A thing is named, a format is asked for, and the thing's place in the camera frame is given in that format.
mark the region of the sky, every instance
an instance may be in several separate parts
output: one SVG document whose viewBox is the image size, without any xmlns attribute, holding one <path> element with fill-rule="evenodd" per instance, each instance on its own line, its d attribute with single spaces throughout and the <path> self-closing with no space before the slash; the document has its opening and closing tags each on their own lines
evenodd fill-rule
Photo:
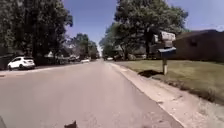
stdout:
<svg viewBox="0 0 224 128">
<path fill-rule="evenodd" d="M 74 26 L 67 34 L 74 37 L 86 33 L 99 42 L 113 22 L 117 0 L 64 0 L 64 6 L 73 15 Z M 169 5 L 180 6 L 189 12 L 186 27 L 191 30 L 224 30 L 224 0 L 166 0 Z"/>
</svg>

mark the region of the lawn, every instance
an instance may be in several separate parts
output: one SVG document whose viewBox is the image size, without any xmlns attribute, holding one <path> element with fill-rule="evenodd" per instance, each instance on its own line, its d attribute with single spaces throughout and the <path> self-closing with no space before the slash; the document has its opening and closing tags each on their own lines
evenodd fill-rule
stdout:
<svg viewBox="0 0 224 128">
<path fill-rule="evenodd" d="M 200 61 L 168 61 L 168 74 L 162 75 L 161 60 L 117 62 L 140 75 L 187 90 L 206 100 L 224 104 L 224 65 Z"/>
</svg>

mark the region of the road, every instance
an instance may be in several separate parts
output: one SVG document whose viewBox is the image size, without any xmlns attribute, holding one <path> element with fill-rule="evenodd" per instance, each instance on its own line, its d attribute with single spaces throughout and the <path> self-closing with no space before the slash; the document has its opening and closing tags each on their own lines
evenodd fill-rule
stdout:
<svg viewBox="0 0 224 128">
<path fill-rule="evenodd" d="M 182 128 L 103 61 L 0 79 L 0 115 L 8 128 Z"/>
</svg>

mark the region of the parked car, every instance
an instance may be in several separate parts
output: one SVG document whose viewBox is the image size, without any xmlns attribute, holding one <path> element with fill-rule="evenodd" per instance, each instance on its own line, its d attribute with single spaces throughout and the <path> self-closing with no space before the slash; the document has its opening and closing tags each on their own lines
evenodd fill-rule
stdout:
<svg viewBox="0 0 224 128">
<path fill-rule="evenodd" d="M 35 63 L 32 57 L 16 57 L 8 64 L 8 69 L 33 69 Z"/>
<path fill-rule="evenodd" d="M 88 63 L 90 62 L 90 59 L 84 59 L 84 60 L 81 60 L 82 63 Z"/>
<path fill-rule="evenodd" d="M 112 58 L 112 57 L 108 57 L 107 60 L 108 60 L 108 61 L 112 61 L 113 58 Z"/>
</svg>

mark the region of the house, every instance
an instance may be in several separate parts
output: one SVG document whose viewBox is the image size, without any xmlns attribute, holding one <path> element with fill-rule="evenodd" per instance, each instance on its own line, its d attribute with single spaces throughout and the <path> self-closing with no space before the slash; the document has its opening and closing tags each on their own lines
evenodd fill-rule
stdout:
<svg viewBox="0 0 224 128">
<path fill-rule="evenodd" d="M 178 36 L 173 46 L 177 51 L 171 59 L 224 61 L 224 32 L 216 30 L 188 32 Z"/>
</svg>

